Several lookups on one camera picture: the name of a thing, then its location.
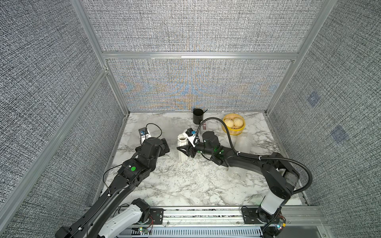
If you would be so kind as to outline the small white ribbed vase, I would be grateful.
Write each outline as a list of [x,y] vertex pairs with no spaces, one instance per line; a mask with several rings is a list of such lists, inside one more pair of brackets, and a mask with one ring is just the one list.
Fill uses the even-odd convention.
[[187,159],[190,157],[190,147],[187,135],[185,133],[178,135],[177,147],[180,162],[186,162]]

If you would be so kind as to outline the tall white ribbed vase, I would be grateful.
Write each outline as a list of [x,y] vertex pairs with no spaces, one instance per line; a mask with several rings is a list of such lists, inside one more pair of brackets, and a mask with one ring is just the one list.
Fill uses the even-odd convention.
[[[250,153],[253,142],[253,134],[243,132],[240,135],[233,136],[234,147],[237,151]],[[229,167],[228,176],[232,179],[244,181],[246,179],[247,170],[238,167]]]

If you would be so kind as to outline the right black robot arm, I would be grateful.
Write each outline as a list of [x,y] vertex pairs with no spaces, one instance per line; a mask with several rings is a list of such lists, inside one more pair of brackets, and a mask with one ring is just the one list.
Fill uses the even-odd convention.
[[269,192],[256,211],[262,223],[268,223],[279,215],[281,206],[295,193],[300,174],[281,154],[261,156],[235,152],[222,146],[212,131],[205,132],[202,141],[197,140],[196,144],[192,143],[194,139],[194,136],[188,137],[187,144],[177,147],[177,150],[192,158],[196,154],[206,154],[219,166],[246,169],[264,176]]

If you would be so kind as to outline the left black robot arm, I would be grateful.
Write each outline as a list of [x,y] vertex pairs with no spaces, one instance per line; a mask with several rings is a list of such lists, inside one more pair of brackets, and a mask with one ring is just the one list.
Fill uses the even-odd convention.
[[111,218],[120,203],[156,168],[158,157],[169,153],[166,139],[149,138],[118,168],[117,175],[90,209],[69,227],[61,227],[56,238],[114,238],[124,228],[148,219],[149,205],[142,199],[132,202],[126,212]]

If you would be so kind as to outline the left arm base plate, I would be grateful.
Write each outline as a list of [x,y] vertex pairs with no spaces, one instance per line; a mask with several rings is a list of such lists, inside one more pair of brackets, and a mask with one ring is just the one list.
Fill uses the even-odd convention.
[[143,225],[162,225],[164,219],[164,209],[163,208],[151,208],[149,215],[144,221]]

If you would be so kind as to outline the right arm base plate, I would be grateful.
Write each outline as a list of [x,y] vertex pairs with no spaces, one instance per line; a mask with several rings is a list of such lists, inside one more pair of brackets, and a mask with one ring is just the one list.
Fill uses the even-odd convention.
[[241,207],[241,213],[245,224],[267,224],[268,217],[261,209],[256,207]]

